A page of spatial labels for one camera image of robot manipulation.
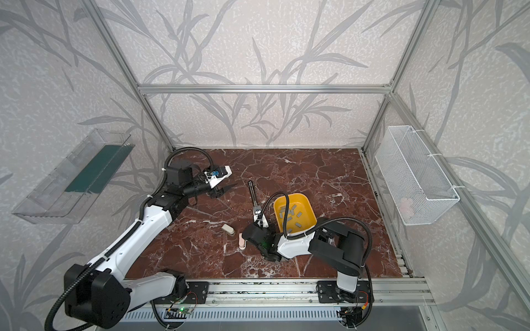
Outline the pink mini stapler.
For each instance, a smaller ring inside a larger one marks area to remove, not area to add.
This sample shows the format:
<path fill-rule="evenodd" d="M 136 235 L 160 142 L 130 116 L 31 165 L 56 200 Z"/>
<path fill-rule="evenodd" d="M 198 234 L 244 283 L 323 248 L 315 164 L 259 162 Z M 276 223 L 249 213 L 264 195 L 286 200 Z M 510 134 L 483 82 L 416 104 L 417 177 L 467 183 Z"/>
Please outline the pink mini stapler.
<path fill-rule="evenodd" d="M 242 233 L 239 234 L 239 248 L 240 250 L 245 250 L 247 246 L 247 241 L 243 238 Z"/>

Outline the black stapler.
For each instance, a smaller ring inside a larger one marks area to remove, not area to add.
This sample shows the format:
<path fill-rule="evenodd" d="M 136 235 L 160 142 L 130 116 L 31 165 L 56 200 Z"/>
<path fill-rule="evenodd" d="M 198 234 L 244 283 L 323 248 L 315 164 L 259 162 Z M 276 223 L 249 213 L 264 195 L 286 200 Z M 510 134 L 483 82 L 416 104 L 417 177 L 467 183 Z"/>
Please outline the black stapler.
<path fill-rule="evenodd" d="M 249 188 L 249 191 L 251 194 L 251 200 L 253 203 L 253 221 L 257 222 L 258 225 L 263 228 L 269 227 L 269 224 L 265 216 L 263 216 L 261 219 L 259 218 L 259 215 L 262 212 L 262 207 L 261 205 L 258 204 L 257 195 L 255 193 L 255 186 L 252 181 L 248 181 L 248 188 Z"/>

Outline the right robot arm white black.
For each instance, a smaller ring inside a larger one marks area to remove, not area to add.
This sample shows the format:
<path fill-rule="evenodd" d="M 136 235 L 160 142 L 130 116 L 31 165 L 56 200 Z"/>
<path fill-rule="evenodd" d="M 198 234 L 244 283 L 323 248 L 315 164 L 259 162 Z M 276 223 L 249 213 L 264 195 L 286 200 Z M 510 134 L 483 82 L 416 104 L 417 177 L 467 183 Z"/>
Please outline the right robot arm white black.
<path fill-rule="evenodd" d="M 321 303 L 371 303 L 369 289 L 359 279 L 369 274 L 366 261 L 373 237 L 366 223 L 354 218 L 317 218 L 309 198 L 302 193 L 272 194 L 259 205 L 251 193 L 253 222 L 241 234 L 267 261 L 280 262 L 311 255 L 334 268 L 334 281 L 317 285 Z"/>

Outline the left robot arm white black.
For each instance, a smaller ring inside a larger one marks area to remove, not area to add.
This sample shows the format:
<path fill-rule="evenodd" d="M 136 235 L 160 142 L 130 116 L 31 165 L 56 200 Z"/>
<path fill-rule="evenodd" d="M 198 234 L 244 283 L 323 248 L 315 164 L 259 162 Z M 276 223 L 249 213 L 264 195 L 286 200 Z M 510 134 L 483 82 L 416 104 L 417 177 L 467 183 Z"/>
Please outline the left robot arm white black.
<path fill-rule="evenodd" d="M 194 175 L 191 165 L 172 167 L 173 158 L 185 152 L 203 154 L 209 162 L 208 168 Z M 65 308 L 69 317 L 83 321 L 78 330 L 93 325 L 109 329 L 131 310 L 185 290 L 184 276 L 175 271 L 158 272 L 132 281 L 126 280 L 126 275 L 154 238 L 189 205 L 190 198 L 201 194 L 221 197 L 229 187 L 220 188 L 219 184 L 233 172 L 227 165 L 215 165 L 205 150 L 195 147 L 173 151 L 161 170 L 160 183 L 142 201 L 135 222 L 101 254 L 84 266 L 73 265 L 64 275 L 64 292 L 48 313 L 45 330 L 54 330 L 53 321 L 60 307 Z"/>

